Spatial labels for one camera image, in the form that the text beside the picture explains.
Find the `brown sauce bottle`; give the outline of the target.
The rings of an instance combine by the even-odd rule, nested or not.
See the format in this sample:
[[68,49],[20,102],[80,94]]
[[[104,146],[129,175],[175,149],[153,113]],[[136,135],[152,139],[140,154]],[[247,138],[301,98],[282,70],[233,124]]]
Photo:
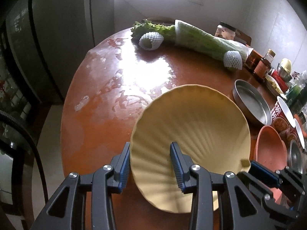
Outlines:
[[266,74],[272,67],[272,61],[276,53],[272,49],[268,49],[264,57],[260,59],[256,68],[254,69],[253,75],[259,82],[264,81]]

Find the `yellow fluted plate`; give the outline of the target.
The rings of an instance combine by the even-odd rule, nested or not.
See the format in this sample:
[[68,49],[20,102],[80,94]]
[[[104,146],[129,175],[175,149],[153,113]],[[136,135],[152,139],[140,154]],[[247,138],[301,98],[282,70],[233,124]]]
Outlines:
[[178,188],[171,143],[209,172],[250,169],[250,130],[239,107],[221,92],[182,85],[154,99],[137,120],[130,145],[134,181],[154,207],[171,213],[191,211],[190,194]]

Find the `steel pan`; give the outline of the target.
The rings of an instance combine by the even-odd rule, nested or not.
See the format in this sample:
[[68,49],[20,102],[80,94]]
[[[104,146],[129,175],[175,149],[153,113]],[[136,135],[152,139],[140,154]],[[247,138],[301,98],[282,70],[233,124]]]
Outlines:
[[248,122],[259,127],[271,125],[272,115],[268,103],[253,85],[236,80],[232,93]]

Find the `wooden chair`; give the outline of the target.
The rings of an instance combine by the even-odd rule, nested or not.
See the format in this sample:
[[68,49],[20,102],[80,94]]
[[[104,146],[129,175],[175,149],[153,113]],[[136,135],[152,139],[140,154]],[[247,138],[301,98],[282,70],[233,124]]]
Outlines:
[[246,35],[244,32],[241,30],[236,30],[235,31],[235,38],[234,41],[240,42],[244,45],[251,46],[251,41],[252,38],[249,35]]

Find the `steel bowl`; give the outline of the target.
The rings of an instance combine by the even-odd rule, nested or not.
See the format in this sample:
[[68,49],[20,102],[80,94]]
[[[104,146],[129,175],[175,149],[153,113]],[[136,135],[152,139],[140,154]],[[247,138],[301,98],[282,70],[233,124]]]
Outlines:
[[288,148],[288,166],[300,173],[303,174],[303,163],[302,163],[302,154],[299,149],[299,146],[295,140],[290,141],[290,146]]

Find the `white paper bowl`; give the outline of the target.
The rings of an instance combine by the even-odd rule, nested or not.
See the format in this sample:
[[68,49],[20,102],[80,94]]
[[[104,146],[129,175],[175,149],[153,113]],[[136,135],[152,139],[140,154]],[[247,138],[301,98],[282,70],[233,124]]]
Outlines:
[[305,142],[304,142],[303,133],[302,133],[300,124],[299,124],[299,122],[297,121],[296,118],[295,118],[295,129],[297,131],[297,135],[298,135],[298,139],[299,139],[299,142],[301,144],[301,147],[305,150]]

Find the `foam net fruit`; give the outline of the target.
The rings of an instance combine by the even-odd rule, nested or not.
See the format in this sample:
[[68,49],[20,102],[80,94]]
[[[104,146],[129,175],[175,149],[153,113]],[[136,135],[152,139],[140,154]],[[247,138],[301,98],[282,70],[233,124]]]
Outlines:
[[164,37],[158,32],[145,33],[139,40],[139,46],[143,50],[152,51],[158,49],[164,41]]
[[229,70],[241,70],[243,61],[238,51],[230,50],[224,54],[223,64]]

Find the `red box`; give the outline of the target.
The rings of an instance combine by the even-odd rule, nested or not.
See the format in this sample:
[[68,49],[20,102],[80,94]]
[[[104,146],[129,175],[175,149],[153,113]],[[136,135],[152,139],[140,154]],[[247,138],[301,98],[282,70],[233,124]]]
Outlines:
[[272,73],[271,73],[271,76],[274,80],[277,81],[280,89],[282,90],[283,93],[285,93],[289,87],[288,85],[286,84],[286,82],[278,75],[277,71],[274,70]]

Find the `red instant noodle cup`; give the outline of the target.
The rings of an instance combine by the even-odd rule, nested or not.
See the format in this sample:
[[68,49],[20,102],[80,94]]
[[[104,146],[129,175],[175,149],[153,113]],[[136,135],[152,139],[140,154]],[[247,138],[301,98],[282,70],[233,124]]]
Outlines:
[[271,126],[275,128],[286,144],[289,144],[291,140],[297,140],[294,133],[295,119],[286,102],[280,96],[277,96],[277,101],[271,110],[271,116]]

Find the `pink plastic plate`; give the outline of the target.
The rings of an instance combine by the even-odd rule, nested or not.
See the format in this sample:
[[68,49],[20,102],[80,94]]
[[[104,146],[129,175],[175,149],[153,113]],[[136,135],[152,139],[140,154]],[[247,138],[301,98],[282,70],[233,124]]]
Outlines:
[[287,166],[287,149],[278,132],[271,126],[263,126],[258,134],[253,159],[275,172]]

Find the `foam net fruit left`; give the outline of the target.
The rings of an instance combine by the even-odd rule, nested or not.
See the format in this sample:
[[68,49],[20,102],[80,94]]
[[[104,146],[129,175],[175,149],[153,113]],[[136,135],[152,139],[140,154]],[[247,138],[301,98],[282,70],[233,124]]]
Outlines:
[[152,51],[158,49],[164,41],[164,37],[158,32],[145,33],[139,40],[139,46],[143,50]]

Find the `grey refrigerator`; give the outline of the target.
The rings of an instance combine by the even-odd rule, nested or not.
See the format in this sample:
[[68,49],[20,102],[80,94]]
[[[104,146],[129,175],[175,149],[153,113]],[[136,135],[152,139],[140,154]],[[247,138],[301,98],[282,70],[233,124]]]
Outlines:
[[62,103],[86,53],[114,33],[114,0],[17,0],[1,26],[7,110]]

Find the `foam net fruit right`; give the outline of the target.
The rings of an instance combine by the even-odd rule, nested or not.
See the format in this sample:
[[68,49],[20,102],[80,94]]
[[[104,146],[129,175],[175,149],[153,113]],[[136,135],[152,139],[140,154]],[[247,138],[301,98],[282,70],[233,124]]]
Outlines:
[[223,64],[229,70],[241,70],[243,61],[238,51],[230,50],[224,54]]

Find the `clear jar black lid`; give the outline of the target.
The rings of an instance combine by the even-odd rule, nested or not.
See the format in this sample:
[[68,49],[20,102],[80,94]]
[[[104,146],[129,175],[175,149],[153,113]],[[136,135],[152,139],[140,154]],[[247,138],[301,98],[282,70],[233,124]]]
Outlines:
[[234,40],[237,29],[225,22],[220,21],[216,28],[215,37],[227,40]]

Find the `white dish with food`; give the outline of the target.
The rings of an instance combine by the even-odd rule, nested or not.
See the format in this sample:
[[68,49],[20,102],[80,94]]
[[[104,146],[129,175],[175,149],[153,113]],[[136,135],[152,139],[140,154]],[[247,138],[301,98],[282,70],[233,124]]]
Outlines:
[[274,96],[280,96],[282,99],[286,100],[286,96],[285,94],[282,92],[279,84],[277,83],[277,81],[272,78],[272,76],[270,75],[266,75],[265,76],[265,84],[267,86],[267,88],[269,89],[269,91],[274,95]]

